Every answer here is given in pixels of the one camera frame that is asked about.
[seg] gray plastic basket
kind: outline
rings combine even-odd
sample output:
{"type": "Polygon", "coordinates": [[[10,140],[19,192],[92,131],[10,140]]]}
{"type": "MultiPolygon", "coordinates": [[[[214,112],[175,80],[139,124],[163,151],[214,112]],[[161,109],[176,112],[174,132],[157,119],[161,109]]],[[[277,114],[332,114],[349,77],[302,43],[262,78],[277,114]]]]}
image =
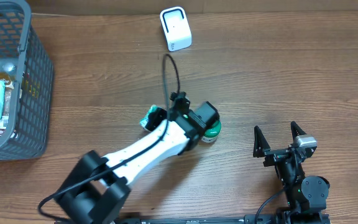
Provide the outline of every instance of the gray plastic basket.
{"type": "Polygon", "coordinates": [[[0,0],[0,70],[6,62],[17,66],[0,160],[39,157],[48,139],[54,71],[22,0],[0,0]]]}

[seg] white plastic plug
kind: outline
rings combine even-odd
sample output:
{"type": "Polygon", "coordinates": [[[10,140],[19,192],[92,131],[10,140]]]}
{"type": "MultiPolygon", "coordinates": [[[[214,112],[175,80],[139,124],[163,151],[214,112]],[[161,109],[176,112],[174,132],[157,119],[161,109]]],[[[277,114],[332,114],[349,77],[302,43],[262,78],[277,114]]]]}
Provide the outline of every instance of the white plastic plug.
{"type": "Polygon", "coordinates": [[[190,26],[182,7],[163,10],[160,13],[160,20],[169,51],[184,49],[191,45],[190,26]]]}

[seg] black metal base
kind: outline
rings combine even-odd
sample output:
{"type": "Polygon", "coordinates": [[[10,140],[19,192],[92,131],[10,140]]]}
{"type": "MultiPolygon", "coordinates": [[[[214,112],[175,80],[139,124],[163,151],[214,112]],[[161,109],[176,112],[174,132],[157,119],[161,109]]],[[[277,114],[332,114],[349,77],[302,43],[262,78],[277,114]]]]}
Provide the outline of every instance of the black metal base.
{"type": "MultiPolygon", "coordinates": [[[[324,224],[330,224],[328,215],[322,215],[324,224]]],[[[115,220],[115,224],[254,224],[255,215],[234,218],[167,218],[167,219],[140,219],[127,218],[115,220]]],[[[274,215],[259,215],[258,224],[279,224],[274,215]]]]}

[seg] black bracket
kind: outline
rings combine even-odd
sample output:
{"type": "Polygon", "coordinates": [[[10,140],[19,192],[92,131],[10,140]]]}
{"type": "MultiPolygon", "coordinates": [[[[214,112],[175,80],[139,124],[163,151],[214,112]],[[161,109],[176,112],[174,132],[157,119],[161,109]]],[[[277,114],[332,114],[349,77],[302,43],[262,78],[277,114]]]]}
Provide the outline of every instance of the black bracket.
{"type": "MultiPolygon", "coordinates": [[[[59,190],[106,170],[107,161],[106,158],[100,158],[95,151],[88,152],[70,172],[59,190]]],[[[114,172],[104,175],[103,180],[109,185],[103,194],[92,183],[87,183],[55,198],[55,201],[76,224],[110,224],[118,217],[131,190],[126,185],[127,179],[117,177],[114,172]]]]}
{"type": "Polygon", "coordinates": [[[265,157],[265,152],[270,151],[270,146],[260,128],[254,128],[255,142],[254,142],[254,157],[265,157]]]}
{"type": "MultiPolygon", "coordinates": [[[[217,109],[208,101],[205,101],[195,111],[190,109],[190,100],[184,91],[171,93],[170,99],[173,101],[170,108],[170,121],[176,122],[188,137],[189,143],[180,153],[193,149],[198,141],[203,137],[207,129],[219,120],[217,109]]],[[[163,120],[167,118],[167,111],[159,108],[149,114],[149,122],[145,128],[153,131],[163,120]]]]}
{"type": "Polygon", "coordinates": [[[297,125],[295,121],[291,122],[291,133],[292,133],[292,140],[295,140],[295,138],[299,135],[306,134],[300,127],[297,125]]]}

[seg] white device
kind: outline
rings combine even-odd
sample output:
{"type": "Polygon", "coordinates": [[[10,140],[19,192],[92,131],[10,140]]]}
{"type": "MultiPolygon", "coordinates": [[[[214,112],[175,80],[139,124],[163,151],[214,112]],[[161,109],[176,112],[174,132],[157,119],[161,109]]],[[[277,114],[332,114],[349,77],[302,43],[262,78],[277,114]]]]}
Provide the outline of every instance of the white device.
{"type": "Polygon", "coordinates": [[[160,13],[160,20],[169,51],[184,49],[191,45],[190,26],[182,7],[163,10],[160,13]]]}

